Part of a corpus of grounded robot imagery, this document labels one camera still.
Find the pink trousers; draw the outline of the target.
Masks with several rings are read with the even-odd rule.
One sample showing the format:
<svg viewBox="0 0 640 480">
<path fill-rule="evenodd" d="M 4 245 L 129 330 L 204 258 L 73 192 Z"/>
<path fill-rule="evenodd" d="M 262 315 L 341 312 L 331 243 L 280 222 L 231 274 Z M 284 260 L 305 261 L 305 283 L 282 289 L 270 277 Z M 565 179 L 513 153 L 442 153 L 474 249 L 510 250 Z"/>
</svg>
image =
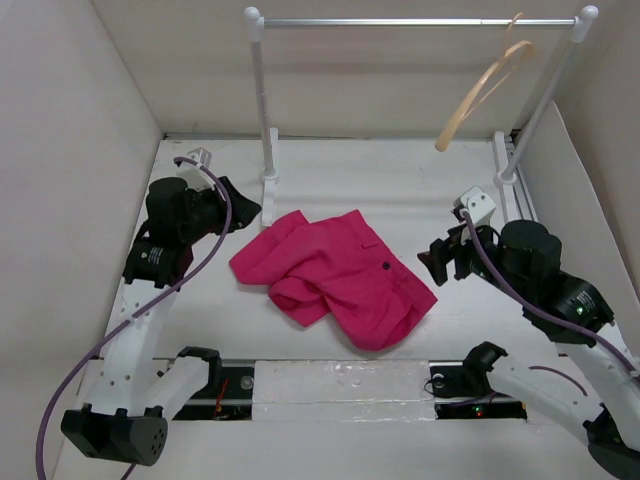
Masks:
<svg viewBox="0 0 640 480">
<path fill-rule="evenodd" d="M 402 342 L 437 303 L 357 210 L 317 222 L 293 211 L 251 240 L 230 267 L 239 283 L 267 287 L 271 301 L 302 327 L 333 315 L 365 351 Z"/>
</svg>

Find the beige wooden clothes hanger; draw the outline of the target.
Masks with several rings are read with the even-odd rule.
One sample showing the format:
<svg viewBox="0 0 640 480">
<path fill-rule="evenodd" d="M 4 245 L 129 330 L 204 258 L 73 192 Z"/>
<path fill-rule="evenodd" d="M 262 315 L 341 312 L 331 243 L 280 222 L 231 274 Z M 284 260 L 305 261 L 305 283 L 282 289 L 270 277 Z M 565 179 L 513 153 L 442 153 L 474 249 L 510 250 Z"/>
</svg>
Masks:
<svg viewBox="0 0 640 480">
<path fill-rule="evenodd" d="M 524 13 L 519 12 L 507 25 L 503 38 L 502 52 L 471 87 L 449 118 L 435 142 L 437 151 L 445 152 L 465 120 L 484 103 L 523 62 L 526 62 L 535 55 L 536 49 L 531 41 L 521 40 L 515 43 L 511 41 L 512 30 L 523 17 Z"/>
</svg>

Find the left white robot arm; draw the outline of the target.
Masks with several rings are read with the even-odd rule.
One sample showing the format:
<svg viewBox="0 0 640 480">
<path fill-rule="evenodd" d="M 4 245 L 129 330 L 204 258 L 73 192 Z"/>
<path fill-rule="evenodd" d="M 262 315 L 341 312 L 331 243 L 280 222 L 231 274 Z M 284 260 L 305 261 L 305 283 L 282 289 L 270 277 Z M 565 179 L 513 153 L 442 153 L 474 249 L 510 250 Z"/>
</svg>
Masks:
<svg viewBox="0 0 640 480">
<path fill-rule="evenodd" d="M 148 218 L 138 230 L 123 272 L 120 323 L 106 337 L 100 375 L 86 402 L 63 415 L 63 435 L 86 457 L 152 466 L 164 450 L 170 421 L 195 395 L 222 387 L 218 351 L 187 346 L 164 374 L 154 352 L 180 289 L 212 260 L 193 262 L 193 246 L 224 239 L 260 213 L 225 177 L 196 190 L 180 177 L 152 182 Z"/>
</svg>

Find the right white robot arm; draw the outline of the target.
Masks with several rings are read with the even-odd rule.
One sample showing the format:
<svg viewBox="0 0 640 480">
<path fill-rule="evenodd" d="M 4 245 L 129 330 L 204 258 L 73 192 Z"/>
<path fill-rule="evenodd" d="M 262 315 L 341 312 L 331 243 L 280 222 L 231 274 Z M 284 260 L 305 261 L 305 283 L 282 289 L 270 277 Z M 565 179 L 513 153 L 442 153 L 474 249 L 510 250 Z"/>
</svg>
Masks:
<svg viewBox="0 0 640 480">
<path fill-rule="evenodd" d="M 617 479 L 639 476 L 639 362 L 626 349 L 608 303 L 589 282 L 561 269 L 562 243 L 545 226 L 515 220 L 500 231 L 465 216 L 445 239 L 418 254 L 437 285 L 476 275 L 516 301 L 530 324 L 569 357 L 596 395 L 536 368 L 520 366 L 485 341 L 462 360 L 462 381 L 476 395 L 493 392 L 534 408 L 587 447 Z"/>
</svg>

